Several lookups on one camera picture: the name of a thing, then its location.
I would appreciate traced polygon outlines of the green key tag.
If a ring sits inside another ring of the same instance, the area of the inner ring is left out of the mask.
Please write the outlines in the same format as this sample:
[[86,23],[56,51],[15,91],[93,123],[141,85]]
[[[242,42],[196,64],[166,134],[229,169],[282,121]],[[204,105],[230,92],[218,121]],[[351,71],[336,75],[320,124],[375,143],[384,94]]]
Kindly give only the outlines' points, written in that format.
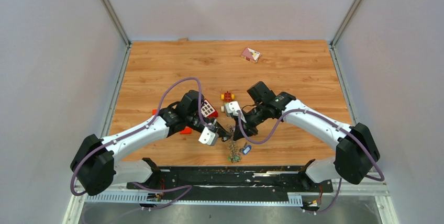
[[240,159],[238,157],[230,158],[231,163],[238,163]]

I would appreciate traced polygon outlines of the blue key tag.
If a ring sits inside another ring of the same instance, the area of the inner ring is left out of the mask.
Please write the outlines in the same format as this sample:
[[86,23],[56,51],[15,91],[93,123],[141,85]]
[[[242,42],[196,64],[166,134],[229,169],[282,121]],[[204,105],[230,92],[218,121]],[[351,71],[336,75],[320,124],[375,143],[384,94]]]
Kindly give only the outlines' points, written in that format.
[[243,148],[241,148],[241,153],[243,155],[247,155],[251,151],[251,149],[252,149],[251,145],[246,145]]

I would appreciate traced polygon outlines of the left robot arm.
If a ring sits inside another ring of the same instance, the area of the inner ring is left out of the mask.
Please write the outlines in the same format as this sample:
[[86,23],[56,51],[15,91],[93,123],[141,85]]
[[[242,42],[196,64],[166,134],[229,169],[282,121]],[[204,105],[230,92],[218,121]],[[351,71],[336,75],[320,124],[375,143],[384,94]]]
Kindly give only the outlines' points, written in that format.
[[156,188],[160,174],[149,158],[136,162],[123,161],[123,158],[186,127],[199,132],[198,140],[205,145],[213,146],[218,138],[229,139],[232,134],[215,118],[199,115],[198,106],[203,105],[203,100],[198,91],[190,90],[180,101],[160,109],[157,115],[135,127],[101,139],[95,134],[85,137],[70,164],[74,178],[90,196],[121,183],[137,182],[148,189]]

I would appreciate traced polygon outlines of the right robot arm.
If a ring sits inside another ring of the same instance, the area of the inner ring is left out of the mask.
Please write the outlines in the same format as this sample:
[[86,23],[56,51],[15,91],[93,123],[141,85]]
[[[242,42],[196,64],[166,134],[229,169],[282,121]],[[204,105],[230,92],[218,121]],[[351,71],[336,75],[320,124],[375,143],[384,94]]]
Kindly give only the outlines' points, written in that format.
[[343,179],[358,185],[364,178],[382,182],[385,177],[378,166],[379,150],[368,126],[346,124],[331,119],[305,105],[287,92],[276,94],[263,81],[247,90],[254,101],[244,111],[237,101],[225,105],[226,114],[236,122],[233,140],[245,138],[253,144],[267,142],[279,123],[297,126],[320,139],[334,150],[334,156],[310,160],[299,171],[299,184],[313,191],[321,182]]

